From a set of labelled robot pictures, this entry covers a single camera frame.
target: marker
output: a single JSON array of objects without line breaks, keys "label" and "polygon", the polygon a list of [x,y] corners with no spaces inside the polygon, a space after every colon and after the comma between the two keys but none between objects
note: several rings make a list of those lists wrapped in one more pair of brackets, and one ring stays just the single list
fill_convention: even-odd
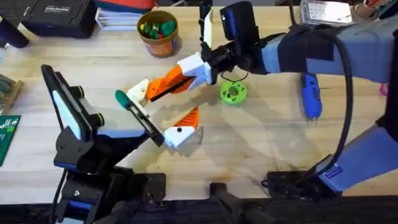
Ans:
[{"label": "marker", "polygon": [[322,113],[322,102],[318,79],[315,74],[303,73],[302,94],[305,115],[316,124]]}]

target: green plastic part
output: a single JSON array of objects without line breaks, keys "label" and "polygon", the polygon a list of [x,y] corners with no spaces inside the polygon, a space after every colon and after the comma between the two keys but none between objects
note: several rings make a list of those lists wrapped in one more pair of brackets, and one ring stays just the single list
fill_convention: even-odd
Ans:
[{"label": "green plastic part", "polygon": [[125,109],[129,109],[132,105],[129,97],[121,90],[116,90],[116,92],[114,93],[114,97],[116,98],[118,103]]},{"label": "green plastic part", "polygon": [[159,32],[160,24],[158,24],[156,22],[152,23],[152,30],[156,30],[157,32]]},{"label": "green plastic part", "polygon": [[145,22],[144,24],[141,25],[141,31],[143,31],[143,33],[149,34],[149,32],[150,32],[151,30],[152,30],[152,29],[150,28],[150,26],[148,25],[147,22]]},{"label": "green plastic part", "polygon": [[225,82],[221,86],[220,96],[229,105],[238,105],[246,99],[248,90],[241,82]]},{"label": "green plastic part", "polygon": [[162,24],[160,33],[163,34],[163,37],[168,37],[174,33],[176,27],[176,23],[173,20],[169,20]]},{"label": "green plastic part", "polygon": [[151,30],[149,32],[149,37],[152,39],[159,39],[159,33],[156,30]]}]

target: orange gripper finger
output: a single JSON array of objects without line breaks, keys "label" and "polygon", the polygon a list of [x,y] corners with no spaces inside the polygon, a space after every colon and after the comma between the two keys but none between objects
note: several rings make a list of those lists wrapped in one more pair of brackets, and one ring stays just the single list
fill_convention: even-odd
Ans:
[{"label": "orange gripper finger", "polygon": [[[166,74],[166,76],[164,78],[157,78],[154,81],[149,83],[147,93],[146,93],[146,98],[149,100],[153,99],[153,97],[157,96],[159,93],[162,93],[163,91],[167,90],[168,88],[173,87],[174,85],[178,84],[184,78],[186,78],[186,77],[182,74],[181,67],[179,65],[174,66],[174,68],[171,69],[168,72],[168,74]],[[192,82],[193,82],[193,79],[189,80],[184,85],[182,85],[178,89],[174,90],[172,93],[180,93],[184,90],[187,90]]]},{"label": "orange gripper finger", "polygon": [[151,100],[153,97],[166,89],[164,85],[164,78],[157,78],[148,84],[148,89],[145,97]]},{"label": "orange gripper finger", "polygon": [[[164,77],[165,85],[167,86],[167,88],[170,88],[170,87],[176,85],[177,83],[181,82],[184,78],[186,78],[186,77],[182,74],[181,67],[179,65],[176,65]],[[192,82],[193,82],[193,79],[189,80],[184,85],[182,85],[180,88],[174,90],[172,93],[181,93],[182,91],[187,90],[189,85],[191,85]]]},{"label": "orange gripper finger", "polygon": [[180,121],[175,123],[176,126],[193,126],[193,128],[197,128],[199,123],[199,108],[196,106],[194,109],[189,112],[189,114],[185,115]]}]

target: stack of paper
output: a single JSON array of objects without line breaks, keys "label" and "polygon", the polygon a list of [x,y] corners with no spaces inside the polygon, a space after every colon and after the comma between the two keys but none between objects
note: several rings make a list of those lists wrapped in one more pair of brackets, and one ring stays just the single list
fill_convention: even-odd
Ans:
[{"label": "stack of paper", "polygon": [[114,12],[98,8],[95,20],[103,30],[137,30],[141,13]]}]

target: green cap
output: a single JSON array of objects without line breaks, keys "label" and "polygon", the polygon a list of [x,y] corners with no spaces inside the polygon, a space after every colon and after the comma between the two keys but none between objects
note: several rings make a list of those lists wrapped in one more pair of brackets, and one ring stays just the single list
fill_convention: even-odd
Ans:
[{"label": "green cap", "polygon": [[116,90],[114,93],[114,96],[116,97],[116,100],[119,102],[119,104],[125,108],[128,109],[132,105],[132,101],[129,99],[129,97],[121,90]]}]

